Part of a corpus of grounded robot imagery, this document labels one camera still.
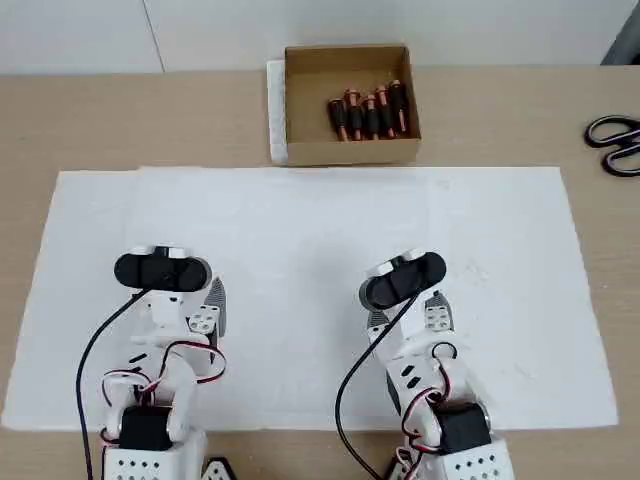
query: white wall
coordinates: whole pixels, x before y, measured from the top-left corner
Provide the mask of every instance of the white wall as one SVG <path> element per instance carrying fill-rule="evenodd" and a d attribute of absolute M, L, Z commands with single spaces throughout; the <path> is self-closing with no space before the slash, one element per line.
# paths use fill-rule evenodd
<path fill-rule="evenodd" d="M 0 73 L 157 72 L 143 0 L 0 0 Z M 598 64 L 636 0 L 146 0 L 167 70 L 406 42 L 415 64 Z"/>

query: mounting hole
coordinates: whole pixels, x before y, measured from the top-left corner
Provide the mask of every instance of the mounting hole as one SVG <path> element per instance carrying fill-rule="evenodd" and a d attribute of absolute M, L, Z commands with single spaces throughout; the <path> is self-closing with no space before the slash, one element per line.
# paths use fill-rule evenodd
<path fill-rule="evenodd" d="M 458 349 L 453 343 L 438 342 L 431 348 L 431 356 L 433 358 L 447 357 L 458 358 Z"/>
<path fill-rule="evenodd" d="M 403 377 L 406 377 L 413 371 L 413 368 L 414 368 L 413 365 L 407 365 L 406 367 L 404 367 L 404 370 L 400 375 L 402 375 Z"/>
<path fill-rule="evenodd" d="M 407 383 L 407 388 L 415 387 L 420 382 L 420 380 L 420 377 L 413 377 L 411 380 L 409 380 L 409 383 Z"/>

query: black cable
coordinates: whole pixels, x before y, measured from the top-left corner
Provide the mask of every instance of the black cable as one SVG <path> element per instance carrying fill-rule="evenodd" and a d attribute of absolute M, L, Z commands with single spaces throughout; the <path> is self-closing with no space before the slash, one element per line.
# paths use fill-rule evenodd
<path fill-rule="evenodd" d="M 147 293 L 151 291 L 150 288 L 145 288 L 140 292 L 136 293 L 131 297 L 131 299 L 122 305 L 118 310 L 115 311 L 113 315 L 107 318 L 100 327 L 95 331 L 89 343 L 84 349 L 82 353 L 82 357 L 80 357 L 80 363 L 78 365 L 78 371 L 76 373 L 76 403 L 78 405 L 78 416 L 80 417 L 80 429 L 82 430 L 82 443 L 84 445 L 84 458 L 87 464 L 87 479 L 93 480 L 93 465 L 91 463 L 91 449 L 89 448 L 89 433 L 87 432 L 87 421 L 84 415 L 84 407 L 82 406 L 82 372 L 84 370 L 84 364 L 87 362 L 87 357 L 89 357 L 89 353 L 91 353 L 91 349 L 93 345 L 98 340 L 98 337 L 102 335 L 109 325 L 111 325 L 120 315 L 126 312 L 134 303 L 144 297 Z"/>
<path fill-rule="evenodd" d="M 336 395 L 336 405 L 335 405 L 334 414 L 336 418 L 336 429 L 338 430 L 338 435 L 340 435 L 340 440 L 342 440 L 342 443 L 344 443 L 344 446 L 349 451 L 351 456 L 355 458 L 356 461 L 362 466 L 362 468 L 364 468 L 367 472 L 369 472 L 369 474 L 376 480 L 384 480 L 384 479 L 378 474 L 378 472 L 376 472 L 373 469 L 371 465 L 369 465 L 360 456 L 360 454 L 358 454 L 358 452 L 353 447 L 353 445 L 351 445 L 351 443 L 349 442 L 349 439 L 344 433 L 344 429 L 342 428 L 341 414 L 340 414 L 340 406 L 342 405 L 342 395 L 344 394 L 344 391 L 347 388 L 347 385 L 351 381 L 351 377 L 353 377 L 353 375 L 356 373 L 356 371 L 358 371 L 358 369 L 362 366 L 362 364 L 369 357 L 369 355 L 371 355 L 371 352 L 373 352 L 375 348 L 378 346 L 378 344 L 382 340 L 384 340 L 384 337 L 386 337 L 389 334 L 391 329 L 400 321 L 400 319 L 404 316 L 404 314 L 407 313 L 407 311 L 411 308 L 411 305 L 413 305 L 414 302 L 417 300 L 418 295 L 419 294 L 414 295 L 407 301 L 407 303 L 404 304 L 404 306 L 400 309 L 398 314 L 393 318 L 393 320 L 391 320 L 391 322 L 389 322 L 389 324 L 385 327 L 385 329 L 378 336 L 378 338 L 376 338 L 373 342 L 371 342 L 371 345 L 369 345 L 369 347 L 364 351 L 364 353 L 360 356 L 360 358 L 356 360 L 356 363 L 353 364 L 353 367 L 351 367 L 351 370 L 349 370 L 347 375 L 344 377 L 344 380 L 342 380 L 342 383 L 340 384 L 340 388 L 338 388 L 338 394 Z"/>

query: white paper sheet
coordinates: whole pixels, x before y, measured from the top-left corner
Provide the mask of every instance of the white paper sheet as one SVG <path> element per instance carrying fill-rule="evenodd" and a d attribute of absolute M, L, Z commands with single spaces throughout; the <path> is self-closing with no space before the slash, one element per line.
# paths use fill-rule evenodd
<path fill-rule="evenodd" d="M 144 169 L 119 246 L 138 243 L 188 246 L 224 279 L 229 312 L 221 347 L 229 370 L 201 388 L 194 412 L 208 429 L 333 429 L 337 386 L 366 346 L 366 312 L 356 295 L 363 272 L 414 246 L 438 251 L 448 263 L 439 287 L 469 345 L 461 356 L 482 383 L 495 428 L 617 422 L 557 169 Z M 96 290 L 114 283 L 111 258 L 101 261 L 102 275 L 91 279 Z M 54 301 L 39 274 L 25 315 L 25 325 L 38 330 L 46 320 L 34 318 L 32 304 Z M 113 307 L 117 286 L 110 291 Z M 55 415 L 33 417 L 44 391 L 33 385 L 35 368 L 18 361 L 6 425 L 77 426 L 75 362 L 102 320 L 88 319 L 81 303 L 62 317 L 58 335 L 48 332 L 48 344 L 55 339 L 61 350 L 73 351 L 72 362 L 34 349 L 23 326 L 18 360 L 55 360 L 49 383 L 58 387 L 47 394 L 57 406 Z M 94 371 L 113 366 L 115 345 L 127 334 L 126 326 L 116 327 L 101 342 Z M 102 420 L 95 390 L 87 396 L 94 427 Z M 355 378 L 344 414 L 349 428 L 398 428 L 375 360 Z"/>
<path fill-rule="evenodd" d="M 19 430 L 79 428 L 75 373 L 89 337 L 128 292 L 113 277 L 137 172 L 62 172 L 51 201 L 31 292 L 22 319 L 2 424 Z M 115 337 L 105 335 L 89 357 L 87 414 L 103 406 L 96 388 L 116 362 Z"/>

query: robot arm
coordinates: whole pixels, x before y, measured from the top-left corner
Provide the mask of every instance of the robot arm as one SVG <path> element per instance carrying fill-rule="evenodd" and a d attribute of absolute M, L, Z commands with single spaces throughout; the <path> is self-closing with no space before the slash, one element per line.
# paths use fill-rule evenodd
<path fill-rule="evenodd" d="M 458 358 L 451 306 L 431 290 L 445 272 L 438 255 L 407 252 L 373 269 L 360 290 L 371 342 L 415 297 L 375 350 L 405 435 L 387 479 L 512 479 L 506 443 L 491 431 L 482 399 Z"/>
<path fill-rule="evenodd" d="M 112 370 L 103 379 L 104 479 L 235 478 L 222 458 L 212 460 L 201 476 L 207 439 L 189 423 L 198 385 L 217 380 L 226 367 L 217 349 L 226 321 L 222 282 L 203 260 L 168 247 L 136 249 L 118 260 L 115 273 L 131 288 L 164 280 L 147 297 L 153 328 L 131 339 L 140 354 L 129 360 L 129 369 Z M 185 295 L 209 284 L 204 302 L 185 315 Z"/>

